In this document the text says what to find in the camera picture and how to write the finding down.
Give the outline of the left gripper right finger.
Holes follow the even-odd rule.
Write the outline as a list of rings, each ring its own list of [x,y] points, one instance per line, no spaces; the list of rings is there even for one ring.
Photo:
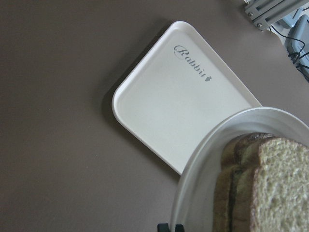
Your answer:
[[[184,232],[184,226],[182,224],[176,224],[175,232]]]

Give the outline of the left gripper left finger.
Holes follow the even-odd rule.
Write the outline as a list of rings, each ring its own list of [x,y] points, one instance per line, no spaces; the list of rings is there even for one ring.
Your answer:
[[[158,232],[170,232],[169,224],[168,223],[159,223],[157,225]]]

